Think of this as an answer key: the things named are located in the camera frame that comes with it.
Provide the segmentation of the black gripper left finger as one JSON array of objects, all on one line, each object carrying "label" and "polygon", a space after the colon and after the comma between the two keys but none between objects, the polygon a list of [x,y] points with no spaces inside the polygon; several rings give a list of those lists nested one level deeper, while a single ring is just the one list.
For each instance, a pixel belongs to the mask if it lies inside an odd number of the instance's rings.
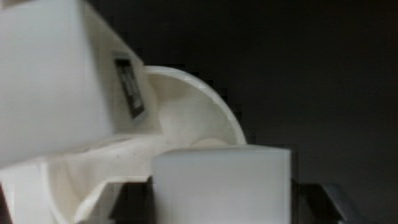
[{"label": "black gripper left finger", "polygon": [[110,212],[114,224],[155,224],[153,180],[126,182]]}]

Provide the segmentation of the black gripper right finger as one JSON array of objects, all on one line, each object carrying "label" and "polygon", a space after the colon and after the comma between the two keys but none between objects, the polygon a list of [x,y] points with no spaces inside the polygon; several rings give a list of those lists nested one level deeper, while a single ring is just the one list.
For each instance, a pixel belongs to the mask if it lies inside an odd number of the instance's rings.
[{"label": "black gripper right finger", "polygon": [[292,224],[363,224],[363,215],[340,185],[292,181]]}]

